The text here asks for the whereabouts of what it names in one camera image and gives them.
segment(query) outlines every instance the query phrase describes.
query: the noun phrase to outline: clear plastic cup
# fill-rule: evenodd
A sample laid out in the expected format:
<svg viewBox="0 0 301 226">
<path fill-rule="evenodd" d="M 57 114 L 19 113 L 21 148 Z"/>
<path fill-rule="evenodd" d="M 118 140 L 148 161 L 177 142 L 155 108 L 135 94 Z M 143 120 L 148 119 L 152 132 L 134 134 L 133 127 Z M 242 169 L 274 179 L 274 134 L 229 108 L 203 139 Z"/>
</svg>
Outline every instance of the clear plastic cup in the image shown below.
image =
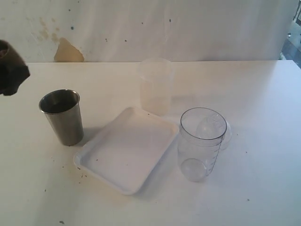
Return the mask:
<svg viewBox="0 0 301 226">
<path fill-rule="evenodd" d="M 172 63 L 162 58 L 150 58 L 139 64 L 138 73 L 142 109 L 159 116 L 167 114 L 174 80 Z"/>
<path fill-rule="evenodd" d="M 200 182 L 215 165 L 227 130 L 225 119 L 208 108 L 192 108 L 181 117 L 178 165 L 190 181 Z"/>
</svg>

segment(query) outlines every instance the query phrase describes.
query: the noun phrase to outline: metal cup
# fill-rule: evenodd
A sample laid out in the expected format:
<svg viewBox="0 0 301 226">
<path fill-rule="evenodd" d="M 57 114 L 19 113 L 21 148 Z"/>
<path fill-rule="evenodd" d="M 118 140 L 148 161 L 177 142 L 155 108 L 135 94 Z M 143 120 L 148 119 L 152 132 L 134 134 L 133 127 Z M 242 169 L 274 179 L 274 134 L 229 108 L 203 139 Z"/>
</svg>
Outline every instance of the metal cup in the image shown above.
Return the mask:
<svg viewBox="0 0 301 226">
<path fill-rule="evenodd" d="M 63 145 L 75 145 L 82 140 L 84 131 L 77 92 L 69 89 L 53 91 L 40 100 L 39 107 Z"/>
</svg>

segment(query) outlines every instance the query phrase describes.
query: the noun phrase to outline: blurry dark object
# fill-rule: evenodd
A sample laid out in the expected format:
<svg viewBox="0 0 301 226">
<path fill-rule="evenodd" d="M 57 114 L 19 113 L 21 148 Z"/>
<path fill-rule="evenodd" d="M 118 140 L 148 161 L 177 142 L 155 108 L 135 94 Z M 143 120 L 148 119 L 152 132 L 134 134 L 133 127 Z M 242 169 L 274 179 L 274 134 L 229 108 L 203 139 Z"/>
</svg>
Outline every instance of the blurry dark object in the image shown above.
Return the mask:
<svg viewBox="0 0 301 226">
<path fill-rule="evenodd" d="M 0 40 L 0 94 L 11 96 L 30 76 L 23 59 L 6 41 Z"/>
</svg>

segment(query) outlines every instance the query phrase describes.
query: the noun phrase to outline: translucent measuring cup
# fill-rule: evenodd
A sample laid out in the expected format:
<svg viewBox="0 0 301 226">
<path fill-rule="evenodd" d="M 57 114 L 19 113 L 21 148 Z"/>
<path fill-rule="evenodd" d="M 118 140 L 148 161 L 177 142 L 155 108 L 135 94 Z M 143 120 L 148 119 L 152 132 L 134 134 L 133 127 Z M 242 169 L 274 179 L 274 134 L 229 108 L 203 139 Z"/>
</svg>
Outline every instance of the translucent measuring cup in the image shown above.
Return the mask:
<svg viewBox="0 0 301 226">
<path fill-rule="evenodd" d="M 150 58 L 138 66 L 142 109 L 162 116 L 168 113 L 174 80 L 172 63 L 162 58 Z"/>
</svg>

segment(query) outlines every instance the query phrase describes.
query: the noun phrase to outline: dark object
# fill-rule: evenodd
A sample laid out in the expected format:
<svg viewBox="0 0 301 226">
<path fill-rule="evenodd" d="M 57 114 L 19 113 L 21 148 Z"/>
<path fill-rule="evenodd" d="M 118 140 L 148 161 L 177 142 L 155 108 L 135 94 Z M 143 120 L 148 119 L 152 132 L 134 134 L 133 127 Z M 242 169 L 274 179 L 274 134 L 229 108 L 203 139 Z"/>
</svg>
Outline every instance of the dark object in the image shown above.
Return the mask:
<svg viewBox="0 0 301 226">
<path fill-rule="evenodd" d="M 6 41 L 0 40 L 0 94 L 11 96 L 30 76 L 23 59 Z"/>
<path fill-rule="evenodd" d="M 41 99 L 39 107 L 63 145 L 75 145 L 82 140 L 84 132 L 77 92 L 69 89 L 53 91 Z"/>
</svg>

